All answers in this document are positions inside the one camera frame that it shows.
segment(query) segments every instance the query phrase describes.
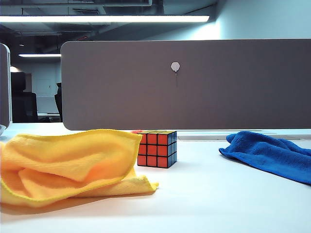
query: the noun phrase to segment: black chair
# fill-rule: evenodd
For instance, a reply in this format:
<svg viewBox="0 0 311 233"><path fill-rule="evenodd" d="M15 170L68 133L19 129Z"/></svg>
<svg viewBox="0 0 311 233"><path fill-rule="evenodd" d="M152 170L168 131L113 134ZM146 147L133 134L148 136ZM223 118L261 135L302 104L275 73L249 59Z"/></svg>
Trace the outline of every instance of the black chair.
<svg viewBox="0 0 311 233"><path fill-rule="evenodd" d="M62 104L62 83L57 83L57 94L54 95L56 106L59 112L60 121L63 122L63 104Z"/></svg>
<svg viewBox="0 0 311 233"><path fill-rule="evenodd" d="M11 73L13 123L38 122L36 95L26 89L24 72Z"/></svg>

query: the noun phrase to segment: fluorescent light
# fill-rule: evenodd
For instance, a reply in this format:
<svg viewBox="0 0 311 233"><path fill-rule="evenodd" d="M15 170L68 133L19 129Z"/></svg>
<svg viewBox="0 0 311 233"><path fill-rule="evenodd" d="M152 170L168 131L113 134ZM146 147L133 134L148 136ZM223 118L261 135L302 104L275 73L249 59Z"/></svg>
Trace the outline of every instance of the fluorescent light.
<svg viewBox="0 0 311 233"><path fill-rule="evenodd" d="M61 57L61 54L19 54L20 57Z"/></svg>
<svg viewBox="0 0 311 233"><path fill-rule="evenodd" d="M0 16L0 23L5 22L207 22L209 16Z"/></svg>
<svg viewBox="0 0 311 233"><path fill-rule="evenodd" d="M10 66L10 72L16 73L16 72L21 72L21 70L16 68L16 67L14 67L14 66Z"/></svg>

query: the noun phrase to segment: divider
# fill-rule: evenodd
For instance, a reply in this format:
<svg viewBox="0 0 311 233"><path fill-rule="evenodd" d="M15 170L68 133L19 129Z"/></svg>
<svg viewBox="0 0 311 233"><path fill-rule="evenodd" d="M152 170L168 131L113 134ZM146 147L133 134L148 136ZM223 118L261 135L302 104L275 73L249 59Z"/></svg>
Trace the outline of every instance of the divider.
<svg viewBox="0 0 311 233"><path fill-rule="evenodd" d="M311 128L310 39L67 42L61 53L71 130Z"/></svg>
<svg viewBox="0 0 311 233"><path fill-rule="evenodd" d="M10 50L0 43L0 135L12 121Z"/></svg>

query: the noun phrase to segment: white desk surface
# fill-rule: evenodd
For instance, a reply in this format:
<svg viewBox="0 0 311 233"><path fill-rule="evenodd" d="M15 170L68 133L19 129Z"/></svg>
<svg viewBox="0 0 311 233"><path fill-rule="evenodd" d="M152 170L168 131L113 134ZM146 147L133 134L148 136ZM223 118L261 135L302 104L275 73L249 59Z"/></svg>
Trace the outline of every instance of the white desk surface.
<svg viewBox="0 0 311 233"><path fill-rule="evenodd" d="M12 124L0 140L17 133L74 132L62 123ZM294 142L311 149L311 140ZM55 205L40 211L2 207L1 233L310 233L311 186L230 161L218 152L228 145L223 140L179 140L178 161L171 168L137 166L137 174L159 182L159 189L149 196L68 199L62 203L64 209Z"/></svg>

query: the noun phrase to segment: cloth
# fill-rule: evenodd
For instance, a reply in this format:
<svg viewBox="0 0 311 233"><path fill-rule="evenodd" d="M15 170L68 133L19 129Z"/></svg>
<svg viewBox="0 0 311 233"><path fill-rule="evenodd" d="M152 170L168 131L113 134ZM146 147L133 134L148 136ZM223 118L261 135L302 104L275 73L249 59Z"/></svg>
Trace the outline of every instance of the cloth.
<svg viewBox="0 0 311 233"><path fill-rule="evenodd" d="M70 197L153 192L158 183L133 168L140 140L116 130L19 134L0 144L1 202L41 207Z"/></svg>
<svg viewBox="0 0 311 233"><path fill-rule="evenodd" d="M311 150L285 139L248 131L227 136L231 143L219 152L263 171L311 184Z"/></svg>

